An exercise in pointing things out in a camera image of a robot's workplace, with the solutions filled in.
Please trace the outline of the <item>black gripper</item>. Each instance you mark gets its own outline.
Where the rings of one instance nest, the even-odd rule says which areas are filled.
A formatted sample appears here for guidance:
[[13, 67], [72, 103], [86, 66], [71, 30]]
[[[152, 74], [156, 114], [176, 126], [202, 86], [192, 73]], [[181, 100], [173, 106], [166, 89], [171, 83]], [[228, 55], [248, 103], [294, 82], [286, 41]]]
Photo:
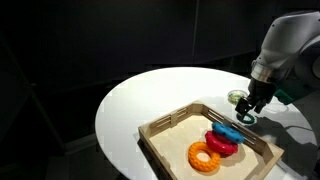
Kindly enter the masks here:
[[271, 101], [276, 91], [276, 86], [272, 83], [265, 83], [252, 78], [248, 90], [248, 100], [241, 97], [235, 108], [237, 115], [240, 117], [244, 117], [252, 109], [252, 106], [256, 106], [254, 111], [260, 113], [266, 104]]

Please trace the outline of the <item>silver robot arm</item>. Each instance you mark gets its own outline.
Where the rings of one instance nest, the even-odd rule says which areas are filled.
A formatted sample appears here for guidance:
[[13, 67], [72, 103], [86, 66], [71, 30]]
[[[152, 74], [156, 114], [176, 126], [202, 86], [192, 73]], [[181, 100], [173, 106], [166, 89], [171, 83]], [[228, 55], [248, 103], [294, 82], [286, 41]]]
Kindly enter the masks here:
[[288, 105], [320, 88], [320, 12], [297, 11], [275, 19], [252, 62], [249, 95], [237, 118], [259, 113], [273, 98]]

